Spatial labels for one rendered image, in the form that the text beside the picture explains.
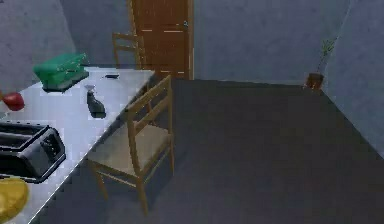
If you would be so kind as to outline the yellow round object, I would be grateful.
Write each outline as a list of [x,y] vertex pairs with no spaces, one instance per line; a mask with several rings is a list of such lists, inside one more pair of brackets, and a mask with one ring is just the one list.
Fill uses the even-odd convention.
[[0,179],[0,224],[16,217],[29,197],[27,183],[19,178]]

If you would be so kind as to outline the green box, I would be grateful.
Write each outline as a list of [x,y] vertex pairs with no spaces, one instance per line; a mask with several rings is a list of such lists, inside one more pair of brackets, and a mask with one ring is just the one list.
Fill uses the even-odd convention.
[[46,92],[65,92],[89,76],[85,53],[66,53],[36,64],[33,71]]

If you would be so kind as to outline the house plant in brown pot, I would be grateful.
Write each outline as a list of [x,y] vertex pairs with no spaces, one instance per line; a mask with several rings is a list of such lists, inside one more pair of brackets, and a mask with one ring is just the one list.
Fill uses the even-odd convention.
[[335,39],[325,39],[322,41],[320,60],[317,65],[315,72],[308,74],[306,82],[304,84],[305,88],[310,88],[312,90],[319,90],[322,86],[324,75],[321,72],[321,68],[327,59],[328,55],[333,51],[335,44]]

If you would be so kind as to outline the black toaster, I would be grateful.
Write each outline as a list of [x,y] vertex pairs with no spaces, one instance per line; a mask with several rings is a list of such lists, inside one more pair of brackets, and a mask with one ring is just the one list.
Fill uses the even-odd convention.
[[65,159],[65,146],[55,128],[0,122],[0,178],[42,183]]

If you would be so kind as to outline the white table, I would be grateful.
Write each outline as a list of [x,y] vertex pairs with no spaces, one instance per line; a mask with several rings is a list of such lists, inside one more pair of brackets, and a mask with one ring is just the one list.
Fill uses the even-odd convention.
[[[29,198],[23,210],[5,224],[32,224],[55,194],[70,179],[76,167],[108,128],[124,112],[138,92],[154,75],[151,70],[96,68],[89,76],[63,93],[42,90],[36,83],[20,92],[25,107],[20,111],[0,111],[0,122],[31,123],[55,128],[65,145],[66,159],[42,183],[30,183]],[[118,79],[105,75],[117,74]],[[87,105],[85,85],[94,85],[94,96],[105,107],[106,117],[93,118]]]

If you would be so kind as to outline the red apple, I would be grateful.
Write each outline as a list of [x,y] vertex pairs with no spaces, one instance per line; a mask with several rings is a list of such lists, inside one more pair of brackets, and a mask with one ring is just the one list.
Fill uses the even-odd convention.
[[19,111],[25,106],[24,99],[18,92],[5,94],[1,97],[1,100],[11,111]]

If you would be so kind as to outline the brown wooden room door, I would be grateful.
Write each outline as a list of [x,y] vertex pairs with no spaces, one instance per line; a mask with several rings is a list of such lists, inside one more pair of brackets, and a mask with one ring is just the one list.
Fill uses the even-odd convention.
[[191,78],[193,0],[131,0],[134,31],[144,39],[145,67],[158,76]]

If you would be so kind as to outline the black spray bottle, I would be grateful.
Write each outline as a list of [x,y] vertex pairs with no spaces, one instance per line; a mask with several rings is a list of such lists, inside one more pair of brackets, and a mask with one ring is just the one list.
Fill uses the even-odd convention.
[[104,105],[94,96],[94,85],[85,85],[87,90],[87,105],[90,115],[93,118],[103,119],[106,117],[106,111]]

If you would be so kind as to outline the wooden chair with beige seat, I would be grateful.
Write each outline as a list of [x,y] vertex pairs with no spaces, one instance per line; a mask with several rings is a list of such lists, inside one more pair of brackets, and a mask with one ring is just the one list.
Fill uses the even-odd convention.
[[175,172],[173,92],[170,75],[162,78],[126,109],[126,121],[87,154],[87,162],[108,198],[104,177],[138,192],[145,215],[145,186],[166,156]]

